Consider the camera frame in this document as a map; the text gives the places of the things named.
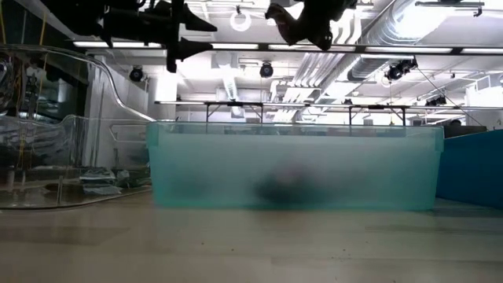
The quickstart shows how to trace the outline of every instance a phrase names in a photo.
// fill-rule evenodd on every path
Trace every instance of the security camera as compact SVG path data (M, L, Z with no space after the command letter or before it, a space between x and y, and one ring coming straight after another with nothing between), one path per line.
M262 67L260 68L260 76L267 79L272 77L274 74L273 66L269 62L263 62Z
M143 80L143 67L142 66L134 66L133 71L129 74L129 78L136 83L139 83Z

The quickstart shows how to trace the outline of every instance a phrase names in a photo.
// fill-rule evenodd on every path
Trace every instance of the clear acrylic structure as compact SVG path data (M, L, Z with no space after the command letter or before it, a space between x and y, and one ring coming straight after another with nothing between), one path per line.
M0 54L0 106L16 106L20 117L0 116L0 208L60 208L150 190L145 132L153 119L123 102L127 94L103 63L44 46L6 45ZM61 112L82 91L91 101L77 102L95 119ZM51 113L65 118L55 123Z

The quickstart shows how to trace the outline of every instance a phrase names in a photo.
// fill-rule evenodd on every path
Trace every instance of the blurry dark object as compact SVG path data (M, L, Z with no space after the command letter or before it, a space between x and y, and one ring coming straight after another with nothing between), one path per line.
M260 68L260 76L267 79L273 76L274 69L269 62L264 62Z
M303 0L304 8L295 19L278 4L271 4L266 12L266 19L274 19L281 37L289 45L307 39L321 50L328 50L332 45L333 34L330 20L338 21L346 9L356 9L358 0Z
M399 80L404 75L410 73L410 70L417 67L418 65L416 58L413 58L412 60L402 60L398 64L391 64L384 77L389 81Z
M129 74L129 78L136 83L141 82L143 79L143 68L141 66L134 66L133 71Z
M178 41L180 24L190 31L217 31L212 24L194 15L184 0L160 1L139 12L140 0L41 0L50 12L77 35L96 35L110 48L112 37L159 43L166 48L167 70L176 72L176 60L211 50L206 42Z

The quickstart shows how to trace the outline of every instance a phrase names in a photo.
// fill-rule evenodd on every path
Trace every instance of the white ceiling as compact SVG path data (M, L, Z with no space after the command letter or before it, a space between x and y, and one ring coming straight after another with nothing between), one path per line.
M364 13L362 25L365 26L379 13L390 0L373 0L374 9ZM243 6L251 16L251 27L244 32L235 31L229 24L230 16L234 12L232 6L215 7L201 3L190 3L191 10L199 17L208 20L218 27L213 34L186 31L181 29L181 35L190 40L206 42L281 42L277 27L271 26L263 19L263 13L268 6L268 0L259 0L253 7ZM503 11L485 10L481 17L473 17L473 11L457 11L446 18L432 33L423 38L421 45L503 45ZM198 54L178 64L178 92L189 97L190 94L214 94L215 89L223 87L222 78L218 70L211 70L211 55L215 52ZM159 76L164 72L165 52L162 50L116 50L109 62L120 64L124 68L142 64L150 76ZM281 52L236 52L240 59L256 61L257 64L244 64L245 69L237 72L236 84L239 88L268 90L272 79L291 77L300 66L303 53ZM419 56L417 58L420 69L437 86L441 87L454 80L462 79L473 72L486 70L503 70L503 57L452 57L452 56ZM275 75L272 79L261 79L259 67L261 61L272 61ZM458 72L456 79L451 79L451 72ZM435 87L426 81L419 73L409 74L401 82L391 87L394 97L411 97L427 94ZM390 89L381 83L363 84L357 91L360 97L388 97ZM453 96L461 96L463 89L451 90Z

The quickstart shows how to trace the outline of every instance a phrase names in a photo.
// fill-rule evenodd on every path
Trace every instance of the ceiling light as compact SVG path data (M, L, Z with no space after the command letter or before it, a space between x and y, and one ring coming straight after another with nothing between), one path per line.
M95 41L95 42L73 42L73 45L77 47L82 47L82 48L108 48L108 45L106 42L100 42L100 41ZM161 45L159 43L149 43L147 46L143 42L114 42L113 43L114 48L160 48Z
M503 48L465 48L461 51L463 54L503 54Z
M394 46L370 46L365 49L371 53L450 53L452 48L442 47L394 47Z
M264 103L264 106L279 106L279 107L305 107L305 104L300 103Z
M319 51L313 44L294 44L288 46L286 44L269 44L270 50L305 50L305 51ZM355 50L354 46L332 46L328 51L332 52L353 52Z
M156 101L156 104L164 104L164 105L204 105L204 102L200 102L200 101Z
M249 43L212 43L215 50L257 50L258 44Z
M243 15L244 16L244 22L238 24L236 22L236 17L238 15ZM240 11L238 14L236 11L230 16L229 19L229 24L230 26L234 29L234 31L247 31L251 25L252 25L252 16L250 16L250 13L246 11Z
M412 60L414 55L399 55L399 54L362 54L363 59L399 59L399 60Z
M311 107L349 108L350 105L323 105L323 104L316 104L316 105L311 105Z

